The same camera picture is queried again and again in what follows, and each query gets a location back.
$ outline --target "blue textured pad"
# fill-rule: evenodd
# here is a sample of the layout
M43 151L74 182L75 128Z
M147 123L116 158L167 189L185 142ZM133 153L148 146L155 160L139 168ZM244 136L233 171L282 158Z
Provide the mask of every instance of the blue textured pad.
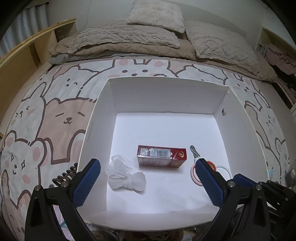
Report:
M204 186L209 198L215 206L223 206L223 190L220 188L214 177L207 170L207 168L201 163L200 160L196 161L195 172L202 185Z
M95 160L95 162L91 165L84 177L81 179L80 183L73 191L73 207L75 209L83 205L100 172L100 162Z
M246 188L253 188L257 183L254 182L253 180L245 177L242 174L236 174L233 177L233 181L235 182L235 184L241 186L241 187L246 187Z

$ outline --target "cartoon bear print bedding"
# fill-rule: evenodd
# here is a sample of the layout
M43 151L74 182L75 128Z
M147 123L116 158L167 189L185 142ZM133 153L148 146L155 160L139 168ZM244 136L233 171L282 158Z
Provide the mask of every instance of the cartoon bear print bedding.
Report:
M16 109L1 153L2 215L24 240L32 190L78 162L86 128L105 81L164 76L228 85L246 109L260 139L270 179L284 182L289 154L281 128L255 81L193 61L150 57L79 61L55 66L30 88Z

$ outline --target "wall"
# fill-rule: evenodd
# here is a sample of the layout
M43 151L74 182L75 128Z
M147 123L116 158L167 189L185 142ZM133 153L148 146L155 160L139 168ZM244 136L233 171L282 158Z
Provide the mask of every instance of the wall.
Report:
M209 11L234 23L246 32L246 39L253 48L255 48L259 39L263 22L265 26L275 29L283 37L289 39L286 29L283 25L278 24L280 22L278 18L273 16L271 20L270 15L266 15L267 7L261 0L173 1ZM91 5L87 19L89 3ZM132 4L133 0L49 0L49 23L52 25L65 19L76 18L77 30L80 31L85 25L91 26L128 17ZM196 15L191 12L191 14L185 15L184 18L196 19Z

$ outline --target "open cardboard box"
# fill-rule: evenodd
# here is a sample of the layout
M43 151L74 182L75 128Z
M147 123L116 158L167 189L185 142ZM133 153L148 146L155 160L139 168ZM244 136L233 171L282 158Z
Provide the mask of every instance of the open cardboard box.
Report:
M180 168L138 166L138 145L186 148ZM242 104L225 85L169 77L106 81L87 127L78 171L96 158L101 173L83 206L87 222L114 229L157 231L208 222L216 215L203 187L191 180L190 145L215 165L258 182L268 180L262 147ZM112 190L105 167L123 155L146 175L146 190ZM228 180L223 169L217 169Z

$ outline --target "gray curtain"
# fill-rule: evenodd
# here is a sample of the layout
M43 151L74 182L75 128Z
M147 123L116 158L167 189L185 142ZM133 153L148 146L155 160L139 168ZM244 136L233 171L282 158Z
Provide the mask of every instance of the gray curtain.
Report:
M26 38L49 26L47 5L48 3L45 3L25 9L16 17L0 41L0 57Z

